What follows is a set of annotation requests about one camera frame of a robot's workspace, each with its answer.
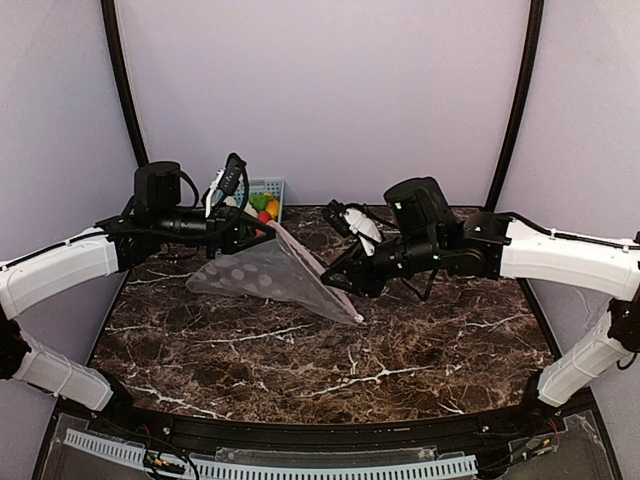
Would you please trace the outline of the clear zip top bag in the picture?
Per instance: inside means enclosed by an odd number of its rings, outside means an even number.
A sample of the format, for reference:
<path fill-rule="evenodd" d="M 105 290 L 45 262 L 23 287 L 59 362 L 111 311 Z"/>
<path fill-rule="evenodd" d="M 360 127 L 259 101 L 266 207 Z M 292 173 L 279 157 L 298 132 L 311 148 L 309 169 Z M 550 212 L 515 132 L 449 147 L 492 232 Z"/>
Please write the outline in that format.
<path fill-rule="evenodd" d="M 274 238 L 217 256 L 188 278 L 186 288 L 192 293 L 295 303 L 338 323 L 363 324 L 364 317 L 347 295 L 322 283 L 325 268 L 311 252 L 279 223 L 268 226 Z"/>

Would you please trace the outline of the green bok choy toy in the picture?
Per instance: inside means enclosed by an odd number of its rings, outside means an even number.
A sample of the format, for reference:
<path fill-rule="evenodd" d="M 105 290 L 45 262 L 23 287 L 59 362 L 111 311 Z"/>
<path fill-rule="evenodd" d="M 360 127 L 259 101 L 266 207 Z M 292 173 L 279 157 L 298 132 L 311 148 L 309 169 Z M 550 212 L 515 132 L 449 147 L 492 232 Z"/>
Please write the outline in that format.
<path fill-rule="evenodd" d="M 240 238 L 242 240 L 254 238 L 256 236 L 256 230 L 252 226 L 241 225 L 240 226 Z"/>

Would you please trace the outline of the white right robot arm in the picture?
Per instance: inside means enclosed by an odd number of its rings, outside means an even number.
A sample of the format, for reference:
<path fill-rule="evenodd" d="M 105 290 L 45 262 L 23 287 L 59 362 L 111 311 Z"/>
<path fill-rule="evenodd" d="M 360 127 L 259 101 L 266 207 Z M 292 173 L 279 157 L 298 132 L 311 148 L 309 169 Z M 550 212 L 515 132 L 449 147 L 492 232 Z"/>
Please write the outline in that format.
<path fill-rule="evenodd" d="M 325 220 L 356 242 L 323 284 L 375 298 L 391 279 L 422 272 L 534 279 L 610 296 L 606 312 L 568 353 L 530 380 L 529 410 L 560 408 L 591 380 L 639 351 L 639 243 L 548 229 L 516 213 L 476 212 L 460 221 L 432 177 L 402 181 L 383 198 L 398 234 L 384 238 L 363 205 L 331 201 Z"/>

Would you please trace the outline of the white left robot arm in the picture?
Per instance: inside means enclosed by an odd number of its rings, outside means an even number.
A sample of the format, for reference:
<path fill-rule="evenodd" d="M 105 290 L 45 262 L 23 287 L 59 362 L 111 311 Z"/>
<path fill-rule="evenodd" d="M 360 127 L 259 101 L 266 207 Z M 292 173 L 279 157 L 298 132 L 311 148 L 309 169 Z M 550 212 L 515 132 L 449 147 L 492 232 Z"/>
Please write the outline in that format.
<path fill-rule="evenodd" d="M 175 161 L 157 161 L 134 173 L 134 193 L 123 212 L 76 236 L 1 265 L 1 377 L 102 412 L 128 399 L 118 381 L 83 366 L 21 331 L 20 314 L 61 292 L 144 263 L 163 247 L 204 248 L 209 258 L 272 240 L 275 229 L 226 199 L 249 189 L 245 162 L 235 153 L 204 196 L 182 205 L 189 183 Z"/>

